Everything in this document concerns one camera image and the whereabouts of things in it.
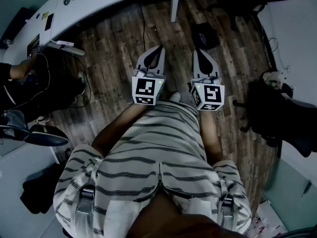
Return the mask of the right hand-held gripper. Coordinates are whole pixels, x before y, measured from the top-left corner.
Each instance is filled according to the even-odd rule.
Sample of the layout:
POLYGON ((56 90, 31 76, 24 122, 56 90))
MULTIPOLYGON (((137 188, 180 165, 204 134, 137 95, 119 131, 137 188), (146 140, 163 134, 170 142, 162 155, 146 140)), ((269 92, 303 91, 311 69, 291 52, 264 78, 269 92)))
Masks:
POLYGON ((225 87, 221 85, 219 66, 204 50, 193 52, 193 76, 190 93, 198 111, 217 111, 224 105, 225 87))

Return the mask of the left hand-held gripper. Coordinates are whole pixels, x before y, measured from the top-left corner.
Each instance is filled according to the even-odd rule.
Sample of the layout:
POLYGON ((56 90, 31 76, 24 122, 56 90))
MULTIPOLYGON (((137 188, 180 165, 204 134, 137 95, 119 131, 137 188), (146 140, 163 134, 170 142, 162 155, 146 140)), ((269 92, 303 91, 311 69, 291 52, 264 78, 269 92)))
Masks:
POLYGON ((164 63, 163 46, 150 48, 139 56, 137 69, 134 70, 132 77, 132 97, 135 104, 148 106, 156 104, 165 83, 164 63))

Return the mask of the black plastic container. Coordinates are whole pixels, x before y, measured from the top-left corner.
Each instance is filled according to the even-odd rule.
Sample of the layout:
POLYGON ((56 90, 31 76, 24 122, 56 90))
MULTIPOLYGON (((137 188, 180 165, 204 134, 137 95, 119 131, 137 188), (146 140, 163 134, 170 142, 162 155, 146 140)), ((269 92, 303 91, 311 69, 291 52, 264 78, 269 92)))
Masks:
POLYGON ((193 24, 191 32, 194 45, 197 49, 209 50, 220 45, 217 32, 208 22, 193 24))

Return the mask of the person's right forearm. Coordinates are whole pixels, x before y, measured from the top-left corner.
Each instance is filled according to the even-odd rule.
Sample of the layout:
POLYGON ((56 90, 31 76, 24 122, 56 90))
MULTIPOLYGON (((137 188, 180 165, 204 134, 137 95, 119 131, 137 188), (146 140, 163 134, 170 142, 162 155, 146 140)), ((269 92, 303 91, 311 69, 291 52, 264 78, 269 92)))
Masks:
POLYGON ((204 145, 207 162, 214 165, 223 160, 221 143, 216 130, 216 123, 211 111, 199 111, 200 135, 204 145))

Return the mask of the person's left forearm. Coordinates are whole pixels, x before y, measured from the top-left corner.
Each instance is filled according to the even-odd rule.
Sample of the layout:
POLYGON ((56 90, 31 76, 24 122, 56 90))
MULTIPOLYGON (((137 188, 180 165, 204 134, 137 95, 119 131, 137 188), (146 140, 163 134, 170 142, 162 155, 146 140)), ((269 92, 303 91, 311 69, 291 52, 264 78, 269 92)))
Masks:
POLYGON ((147 107, 147 105, 131 104, 96 136, 92 147, 105 157, 147 107))

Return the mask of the white desk leg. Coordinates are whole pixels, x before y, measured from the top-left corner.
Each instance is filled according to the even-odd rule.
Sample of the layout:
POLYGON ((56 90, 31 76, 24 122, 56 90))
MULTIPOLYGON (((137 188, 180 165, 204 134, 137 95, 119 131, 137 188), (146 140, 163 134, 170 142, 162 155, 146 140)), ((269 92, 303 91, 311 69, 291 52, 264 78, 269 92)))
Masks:
POLYGON ((177 9, 179 0, 171 0, 170 3, 170 21, 174 23, 176 21, 177 9))

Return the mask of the white plastic bag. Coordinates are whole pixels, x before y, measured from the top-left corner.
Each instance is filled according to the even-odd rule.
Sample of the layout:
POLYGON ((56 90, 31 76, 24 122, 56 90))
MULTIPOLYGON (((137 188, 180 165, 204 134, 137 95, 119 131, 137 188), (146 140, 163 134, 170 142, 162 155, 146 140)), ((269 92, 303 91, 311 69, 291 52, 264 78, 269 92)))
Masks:
POLYGON ((285 83, 286 76, 280 71, 268 71, 262 75, 265 84, 275 89, 281 89, 285 83))

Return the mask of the white desk foot bar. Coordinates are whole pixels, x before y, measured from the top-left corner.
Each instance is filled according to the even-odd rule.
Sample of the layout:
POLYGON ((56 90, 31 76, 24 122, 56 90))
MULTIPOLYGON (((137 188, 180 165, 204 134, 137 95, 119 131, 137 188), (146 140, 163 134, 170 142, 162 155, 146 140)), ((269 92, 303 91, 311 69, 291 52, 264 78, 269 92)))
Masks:
POLYGON ((81 49, 78 49, 75 47, 57 45, 53 42, 49 42, 47 46, 50 48, 55 48, 55 49, 62 50, 62 51, 65 51, 65 52, 68 52, 68 53, 71 53, 74 55, 78 55, 78 56, 84 56, 86 54, 86 52, 84 50, 81 50, 81 49))

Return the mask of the black phone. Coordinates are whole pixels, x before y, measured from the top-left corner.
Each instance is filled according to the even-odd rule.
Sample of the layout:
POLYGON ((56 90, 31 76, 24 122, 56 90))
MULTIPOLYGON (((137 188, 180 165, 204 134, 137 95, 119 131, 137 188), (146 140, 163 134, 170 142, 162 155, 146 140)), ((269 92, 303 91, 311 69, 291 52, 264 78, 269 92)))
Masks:
POLYGON ((52 22, 53 22, 53 17, 54 17, 54 14, 50 14, 48 17, 47 17, 47 22, 46 22, 46 26, 45 26, 45 31, 49 30, 52 26, 52 22))

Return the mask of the dark tablet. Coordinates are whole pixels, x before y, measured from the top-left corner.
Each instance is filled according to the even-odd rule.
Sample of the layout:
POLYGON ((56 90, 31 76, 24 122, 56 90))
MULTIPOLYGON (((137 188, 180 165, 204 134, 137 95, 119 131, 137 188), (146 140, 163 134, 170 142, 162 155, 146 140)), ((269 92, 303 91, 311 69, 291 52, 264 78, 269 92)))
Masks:
POLYGON ((32 56, 32 52, 38 50, 40 45, 40 35, 38 34, 27 46, 28 58, 32 56))

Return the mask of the dark office chair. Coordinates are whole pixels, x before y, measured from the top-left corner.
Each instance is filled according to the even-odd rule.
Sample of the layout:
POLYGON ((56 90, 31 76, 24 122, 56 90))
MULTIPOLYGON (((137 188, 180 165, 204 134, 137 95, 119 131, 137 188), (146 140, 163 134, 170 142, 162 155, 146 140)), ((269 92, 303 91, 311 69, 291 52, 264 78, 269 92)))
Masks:
POLYGON ((48 147, 63 146, 69 142, 68 137, 57 127, 40 124, 30 129, 0 125, 0 137, 48 147))

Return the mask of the dark grey desk divider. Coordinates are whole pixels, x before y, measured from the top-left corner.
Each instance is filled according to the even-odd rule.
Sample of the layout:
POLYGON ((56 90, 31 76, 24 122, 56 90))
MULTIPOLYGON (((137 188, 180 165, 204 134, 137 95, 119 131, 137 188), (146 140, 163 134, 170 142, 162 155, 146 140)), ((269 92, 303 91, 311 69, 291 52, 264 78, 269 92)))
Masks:
POLYGON ((13 41, 19 31, 26 24, 25 20, 30 19, 33 14, 34 11, 32 9, 25 7, 20 8, 0 38, 0 49, 8 48, 8 44, 5 43, 5 40, 13 41))

